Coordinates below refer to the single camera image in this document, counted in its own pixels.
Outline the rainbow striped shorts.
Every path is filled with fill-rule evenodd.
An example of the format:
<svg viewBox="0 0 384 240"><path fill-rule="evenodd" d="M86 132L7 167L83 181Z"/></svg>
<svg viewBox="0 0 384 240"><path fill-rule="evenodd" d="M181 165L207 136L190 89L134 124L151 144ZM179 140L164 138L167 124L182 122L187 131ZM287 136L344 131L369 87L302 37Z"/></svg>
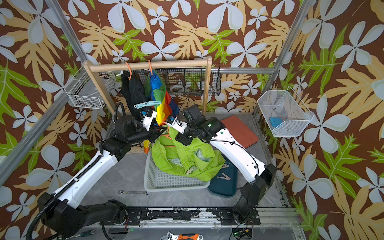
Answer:
<svg viewBox="0 0 384 240"><path fill-rule="evenodd" d="M145 83L145 95L149 101L160 101L161 105L147 106L140 110L153 110L157 112L157 116L153 119L151 128L153 127L165 127L168 116L176 117L179 113L179 107L167 92L166 85L163 80L158 76L157 72L153 70L153 76L149 72ZM146 152L149 149L149 140L145 140Z"/></svg>

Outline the aluminium frame post left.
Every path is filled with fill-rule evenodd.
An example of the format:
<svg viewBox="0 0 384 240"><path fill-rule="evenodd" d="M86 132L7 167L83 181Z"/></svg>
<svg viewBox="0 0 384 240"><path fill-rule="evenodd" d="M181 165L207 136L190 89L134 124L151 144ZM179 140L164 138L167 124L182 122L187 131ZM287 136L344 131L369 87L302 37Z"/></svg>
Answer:
<svg viewBox="0 0 384 240"><path fill-rule="evenodd" d="M46 1L46 3L58 18L62 31L74 48L77 57L80 59L80 63L83 63L87 60L86 53L81 47L81 43L69 20L65 17L64 10L60 6L59 1ZM68 95L61 94L5 158L5 161L1 164L1 186L4 185L7 179L19 167L22 160L38 142L39 137L41 137L49 125L53 123L59 112L65 108L68 101Z"/></svg>

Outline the mint clothespin left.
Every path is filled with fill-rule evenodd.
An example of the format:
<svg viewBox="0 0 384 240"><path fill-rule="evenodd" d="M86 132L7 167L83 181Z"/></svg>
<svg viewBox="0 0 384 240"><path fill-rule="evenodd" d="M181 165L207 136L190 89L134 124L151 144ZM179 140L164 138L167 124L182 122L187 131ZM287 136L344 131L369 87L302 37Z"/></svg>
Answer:
<svg viewBox="0 0 384 240"><path fill-rule="evenodd" d="M134 105L134 108L135 109L141 109L141 108L147 107L149 105L150 105L150 102L144 102L144 103Z"/></svg>

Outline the aluminium frame post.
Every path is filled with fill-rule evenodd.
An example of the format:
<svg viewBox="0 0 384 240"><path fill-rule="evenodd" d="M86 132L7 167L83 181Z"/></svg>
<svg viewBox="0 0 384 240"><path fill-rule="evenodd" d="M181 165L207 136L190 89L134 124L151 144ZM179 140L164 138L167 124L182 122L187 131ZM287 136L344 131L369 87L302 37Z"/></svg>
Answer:
<svg viewBox="0 0 384 240"><path fill-rule="evenodd" d="M294 19L294 22L290 28L290 31L287 35L286 40L282 46L279 56L277 57L277 61L274 63L273 68L255 68L253 70L253 74L267 74L269 75L268 80L266 81L260 96L262 96L267 90L270 90L271 85L276 80L279 75L280 67L283 66L283 60L290 51L296 37L299 35L301 31L301 26L306 20L306 17L310 11L310 8L314 6L317 1L303 1L303 4L300 6L297 16Z"/></svg>
<svg viewBox="0 0 384 240"><path fill-rule="evenodd" d="M81 47L81 43L69 20L65 17L64 10L60 6L59 1L46 1L46 3L58 18L62 31L74 48L77 57L80 59L80 63L83 63L87 60L86 53ZM7 179L19 167L22 160L38 142L39 137L41 137L49 125L53 123L59 112L65 108L68 101L68 95L61 94L5 158L5 161L1 164L1 186L4 185Z"/></svg>

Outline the lime green shorts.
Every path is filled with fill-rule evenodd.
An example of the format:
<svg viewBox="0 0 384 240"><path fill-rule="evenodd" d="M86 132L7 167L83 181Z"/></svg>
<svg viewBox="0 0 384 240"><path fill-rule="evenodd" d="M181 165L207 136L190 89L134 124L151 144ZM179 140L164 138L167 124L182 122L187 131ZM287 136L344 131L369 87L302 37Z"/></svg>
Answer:
<svg viewBox="0 0 384 240"><path fill-rule="evenodd" d="M185 146L176 140L178 133L168 128L151 146L155 165L171 175L210 181L226 162L221 152L198 138Z"/></svg>

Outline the dark teal tray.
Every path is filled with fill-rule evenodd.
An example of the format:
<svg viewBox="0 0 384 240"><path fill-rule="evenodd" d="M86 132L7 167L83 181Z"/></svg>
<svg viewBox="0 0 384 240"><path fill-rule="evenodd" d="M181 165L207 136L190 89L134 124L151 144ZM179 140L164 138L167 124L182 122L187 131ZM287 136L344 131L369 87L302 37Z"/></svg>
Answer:
<svg viewBox="0 0 384 240"><path fill-rule="evenodd" d="M222 198L231 198L237 192L237 183L238 183L238 169L237 167L224 155L225 164L228 164L227 169L223 169L223 172L227 174L231 180L226 181L217 178L217 175L211 180L211 183L208 187L208 190L211 194L222 197Z"/></svg>

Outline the small silver wrench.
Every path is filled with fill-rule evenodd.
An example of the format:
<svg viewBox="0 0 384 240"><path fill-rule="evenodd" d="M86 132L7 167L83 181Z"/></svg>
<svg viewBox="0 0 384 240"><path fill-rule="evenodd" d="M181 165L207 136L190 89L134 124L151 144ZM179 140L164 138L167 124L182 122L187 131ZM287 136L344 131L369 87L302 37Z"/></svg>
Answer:
<svg viewBox="0 0 384 240"><path fill-rule="evenodd" d="M120 195L148 195L147 191L126 191L126 190L118 190L118 194Z"/></svg>

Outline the black shorts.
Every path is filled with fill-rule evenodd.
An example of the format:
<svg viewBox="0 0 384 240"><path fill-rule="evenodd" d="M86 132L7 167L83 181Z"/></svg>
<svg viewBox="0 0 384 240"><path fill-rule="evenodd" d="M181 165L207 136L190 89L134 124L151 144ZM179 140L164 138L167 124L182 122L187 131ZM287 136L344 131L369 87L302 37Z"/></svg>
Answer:
<svg viewBox="0 0 384 240"><path fill-rule="evenodd" d="M130 76L131 74L128 71L123 71L121 94L126 99L130 113L139 121L141 119L141 113L134 105L145 103L148 101L148 98L145 96L145 88L142 82L136 76L132 76L129 80Z"/></svg>

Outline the white plastic laundry basket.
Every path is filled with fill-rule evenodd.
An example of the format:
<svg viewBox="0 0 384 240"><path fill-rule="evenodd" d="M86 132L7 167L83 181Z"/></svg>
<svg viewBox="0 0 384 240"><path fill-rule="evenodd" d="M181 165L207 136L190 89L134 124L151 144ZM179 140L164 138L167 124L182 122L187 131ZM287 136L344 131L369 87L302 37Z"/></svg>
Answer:
<svg viewBox="0 0 384 240"><path fill-rule="evenodd" d="M155 165L152 153L148 152L144 176L144 188L147 192L199 190L208 188L210 183L165 173Z"/></svg>

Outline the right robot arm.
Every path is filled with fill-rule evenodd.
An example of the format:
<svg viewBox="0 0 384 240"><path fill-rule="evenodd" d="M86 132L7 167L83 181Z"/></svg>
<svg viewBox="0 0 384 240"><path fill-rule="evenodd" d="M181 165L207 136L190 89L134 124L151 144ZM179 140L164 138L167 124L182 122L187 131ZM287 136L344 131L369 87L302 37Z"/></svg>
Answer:
<svg viewBox="0 0 384 240"><path fill-rule="evenodd" d="M183 120L168 117L167 125L178 134L176 140L189 146L194 139L211 144L224 154L244 176L247 183L241 188L242 196L233 207L234 220L242 224L259 206L260 200L273 185L277 168L273 164L265 165L255 158L232 136L228 128L216 117L207 119L193 105L183 111Z"/></svg>

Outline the mint clothespin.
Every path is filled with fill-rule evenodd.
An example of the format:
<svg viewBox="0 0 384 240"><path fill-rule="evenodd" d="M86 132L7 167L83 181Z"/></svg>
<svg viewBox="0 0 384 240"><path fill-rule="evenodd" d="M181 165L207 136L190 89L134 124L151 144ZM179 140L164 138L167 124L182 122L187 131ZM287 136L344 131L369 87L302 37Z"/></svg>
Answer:
<svg viewBox="0 0 384 240"><path fill-rule="evenodd" d="M134 105L134 108L135 109L141 109L141 108L147 107L149 105L150 105L150 102L144 102L144 103Z"/></svg>
<svg viewBox="0 0 384 240"><path fill-rule="evenodd" d="M161 104L162 104L162 102L160 102L160 101L148 101L148 102L146 102L147 106L156 106L156 105L161 105Z"/></svg>

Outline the aluminium frame post right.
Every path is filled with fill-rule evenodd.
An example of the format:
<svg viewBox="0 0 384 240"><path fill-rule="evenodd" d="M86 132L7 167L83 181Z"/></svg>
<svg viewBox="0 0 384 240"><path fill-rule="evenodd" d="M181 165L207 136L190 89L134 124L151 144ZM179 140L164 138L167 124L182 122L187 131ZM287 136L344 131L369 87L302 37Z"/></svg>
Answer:
<svg viewBox="0 0 384 240"><path fill-rule="evenodd" d="M317 1L303 1L303 4L300 6L297 16L294 19L294 22L290 28L290 31L287 35L286 40L282 46L279 56L277 57L277 61L274 63L273 68L255 68L253 70L253 74L267 74L269 75L268 80L266 81L260 96L262 96L267 90L270 90L271 85L276 80L279 75L280 67L283 66L283 60L290 51L296 37L299 35L301 31L301 26L306 20L306 17L310 11L310 8L314 6Z"/></svg>

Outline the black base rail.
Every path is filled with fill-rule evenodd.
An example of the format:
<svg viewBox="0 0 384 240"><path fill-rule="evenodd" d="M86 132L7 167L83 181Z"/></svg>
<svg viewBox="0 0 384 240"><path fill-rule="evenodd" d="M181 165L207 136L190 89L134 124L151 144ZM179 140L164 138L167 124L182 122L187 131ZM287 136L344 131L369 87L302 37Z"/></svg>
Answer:
<svg viewBox="0 0 384 240"><path fill-rule="evenodd" d="M139 207L123 208L111 217L100 220L106 225L130 227L155 226L259 226L261 219L256 209L241 217L234 207Z"/></svg>

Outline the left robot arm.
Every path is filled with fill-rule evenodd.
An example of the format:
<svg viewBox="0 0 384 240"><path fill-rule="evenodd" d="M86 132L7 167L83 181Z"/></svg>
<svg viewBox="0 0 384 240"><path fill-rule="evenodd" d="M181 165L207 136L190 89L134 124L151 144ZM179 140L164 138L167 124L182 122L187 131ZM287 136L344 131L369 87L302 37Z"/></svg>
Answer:
<svg viewBox="0 0 384 240"><path fill-rule="evenodd" d="M146 140L154 142L164 132L160 125L154 125L158 112L153 107L141 107L140 117L123 114L114 116L115 134L100 142L96 155L75 176L52 193L44 193L38 199L39 213L31 221L26 239L33 239L38 223L42 223L57 237L69 238L85 226L97 222L121 223L126 216L126 206L116 200L104 204L83 206L85 195L95 183L130 150L132 145Z"/></svg>

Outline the green handled screwdriver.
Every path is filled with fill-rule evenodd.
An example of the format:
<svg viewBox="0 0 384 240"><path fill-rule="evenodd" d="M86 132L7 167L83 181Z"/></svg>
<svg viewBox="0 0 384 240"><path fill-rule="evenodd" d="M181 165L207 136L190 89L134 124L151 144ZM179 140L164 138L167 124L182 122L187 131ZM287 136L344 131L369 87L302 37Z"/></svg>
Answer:
<svg viewBox="0 0 384 240"><path fill-rule="evenodd" d="M81 233L77 233L77 234L75 234L71 237L67 237L67 238L57 237L57 240L69 240L69 239L80 238L80 237L89 237L89 236L92 236L94 234L95 234L95 230L92 229L92 230L83 231Z"/></svg>

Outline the red plastic tool case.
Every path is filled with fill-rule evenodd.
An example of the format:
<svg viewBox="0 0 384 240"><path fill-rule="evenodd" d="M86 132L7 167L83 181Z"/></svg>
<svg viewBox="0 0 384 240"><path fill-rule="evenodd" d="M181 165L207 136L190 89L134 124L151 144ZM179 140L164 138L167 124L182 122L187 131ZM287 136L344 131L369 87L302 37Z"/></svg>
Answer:
<svg viewBox="0 0 384 240"><path fill-rule="evenodd" d="M248 148L259 141L257 135L237 116L228 117L221 122L244 148Z"/></svg>

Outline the wooden clothes rack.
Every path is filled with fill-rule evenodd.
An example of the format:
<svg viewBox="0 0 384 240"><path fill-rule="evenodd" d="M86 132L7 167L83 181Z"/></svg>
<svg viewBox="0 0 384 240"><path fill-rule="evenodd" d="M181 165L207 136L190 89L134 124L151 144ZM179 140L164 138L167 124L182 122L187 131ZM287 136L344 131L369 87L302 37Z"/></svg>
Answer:
<svg viewBox="0 0 384 240"><path fill-rule="evenodd" d="M145 81L145 95L150 100L160 101L160 104L155 105L157 111L156 121L158 125L164 125L167 118L171 115L177 116L179 113L178 107L172 104L170 94L167 92L167 87L161 75L156 72L158 69L184 69L192 67L205 67L205 82L203 92L203 114L207 110L208 93L210 86L211 70L212 70L212 57L208 56L205 60L184 60L184 61L165 61L165 62L144 62L144 63L125 63L125 64L109 64L109 65L93 65L91 61L84 61L84 69L87 71L91 80L95 84L104 102L107 104L108 109L113 113L115 110L115 103L110 96L110 91L107 90L105 84L102 83L99 73L101 72L115 72L126 71L130 72L130 77L134 78L137 70L149 70L147 79Z"/></svg>

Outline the orange handled adjustable wrench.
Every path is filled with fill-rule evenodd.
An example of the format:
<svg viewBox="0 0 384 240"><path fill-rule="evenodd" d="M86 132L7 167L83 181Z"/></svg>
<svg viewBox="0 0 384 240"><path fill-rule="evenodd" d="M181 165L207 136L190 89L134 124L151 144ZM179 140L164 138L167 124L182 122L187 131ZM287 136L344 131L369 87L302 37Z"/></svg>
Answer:
<svg viewBox="0 0 384 240"><path fill-rule="evenodd" d="M204 237L200 234L172 234L167 232L167 234L160 238L161 240L203 240Z"/></svg>

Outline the orange hanger of black shorts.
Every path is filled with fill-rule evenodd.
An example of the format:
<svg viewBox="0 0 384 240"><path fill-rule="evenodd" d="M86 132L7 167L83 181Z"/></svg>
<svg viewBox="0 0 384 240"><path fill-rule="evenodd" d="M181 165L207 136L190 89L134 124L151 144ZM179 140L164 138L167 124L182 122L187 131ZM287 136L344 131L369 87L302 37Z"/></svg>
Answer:
<svg viewBox="0 0 384 240"><path fill-rule="evenodd" d="M128 76L128 79L130 81L132 79L132 76L133 76L133 71L132 71L132 69L131 69L131 67L130 67L128 62L125 62L125 64L126 64L128 70L129 70L129 73L130 73L129 76Z"/></svg>

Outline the mint clothespin right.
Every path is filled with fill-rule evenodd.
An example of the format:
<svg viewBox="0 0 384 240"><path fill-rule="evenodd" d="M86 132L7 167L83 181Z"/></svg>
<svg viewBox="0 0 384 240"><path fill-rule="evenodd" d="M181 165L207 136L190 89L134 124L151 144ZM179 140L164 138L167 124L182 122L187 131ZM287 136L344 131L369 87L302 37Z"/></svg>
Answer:
<svg viewBox="0 0 384 240"><path fill-rule="evenodd" d="M156 106L156 105L161 105L161 104L162 104L162 102L160 102L160 101L148 101L148 102L146 102L147 106Z"/></svg>

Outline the white mesh basket right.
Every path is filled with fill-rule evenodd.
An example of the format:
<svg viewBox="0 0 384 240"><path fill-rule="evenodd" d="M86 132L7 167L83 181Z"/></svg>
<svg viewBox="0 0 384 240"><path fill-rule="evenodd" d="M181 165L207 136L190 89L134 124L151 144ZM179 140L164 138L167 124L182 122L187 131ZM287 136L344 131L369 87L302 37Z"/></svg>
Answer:
<svg viewBox="0 0 384 240"><path fill-rule="evenodd" d="M266 91L258 99L258 105L274 137L298 137L314 118L314 114L293 90ZM270 117L279 117L283 123L272 128Z"/></svg>

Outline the blue object in basket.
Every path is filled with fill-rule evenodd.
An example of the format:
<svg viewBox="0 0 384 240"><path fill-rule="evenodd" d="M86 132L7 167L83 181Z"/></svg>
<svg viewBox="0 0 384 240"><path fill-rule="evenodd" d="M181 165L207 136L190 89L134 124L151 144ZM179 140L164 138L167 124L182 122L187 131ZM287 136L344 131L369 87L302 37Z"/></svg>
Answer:
<svg viewBox="0 0 384 240"><path fill-rule="evenodd" d="M276 128L283 123L283 120L279 117L270 117L270 124L272 128Z"/></svg>

